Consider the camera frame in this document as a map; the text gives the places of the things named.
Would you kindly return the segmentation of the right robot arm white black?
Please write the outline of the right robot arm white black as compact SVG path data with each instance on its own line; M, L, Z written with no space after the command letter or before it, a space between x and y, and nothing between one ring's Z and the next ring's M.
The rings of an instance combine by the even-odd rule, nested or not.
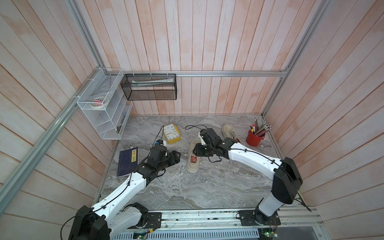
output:
M255 209L255 217L259 223L274 216L283 205L294 202L303 179L292 159L272 158L253 151L236 140L221 139L212 128L201 130L199 137L201 142L193 149L195 156L207 158L217 156L237 161L273 181L271 192L259 202Z

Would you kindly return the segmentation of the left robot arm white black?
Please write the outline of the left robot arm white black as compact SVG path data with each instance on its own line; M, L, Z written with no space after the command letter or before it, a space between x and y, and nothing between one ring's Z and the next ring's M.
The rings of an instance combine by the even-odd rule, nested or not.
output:
M81 207L72 217L70 240L110 240L126 229L141 225L148 228L148 210L143 205L128 202L151 181L162 176L166 168L181 160L177 151L155 145L149 155L137 163L130 176L111 194L92 207Z

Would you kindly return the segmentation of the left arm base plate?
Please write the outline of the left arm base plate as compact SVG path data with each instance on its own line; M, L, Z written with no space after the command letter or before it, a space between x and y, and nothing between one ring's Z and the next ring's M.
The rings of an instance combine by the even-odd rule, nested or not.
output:
M139 222L133 226L133 229L149 229L156 230L161 227L162 213L151 212L143 214Z

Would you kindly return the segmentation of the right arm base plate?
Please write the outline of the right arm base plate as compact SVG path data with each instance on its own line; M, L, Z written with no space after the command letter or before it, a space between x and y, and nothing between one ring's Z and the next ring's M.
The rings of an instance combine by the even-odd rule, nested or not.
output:
M241 221L242 226L279 226L281 225L280 217L275 212L272 216L267 217L259 210L241 210L236 214L236 219Z

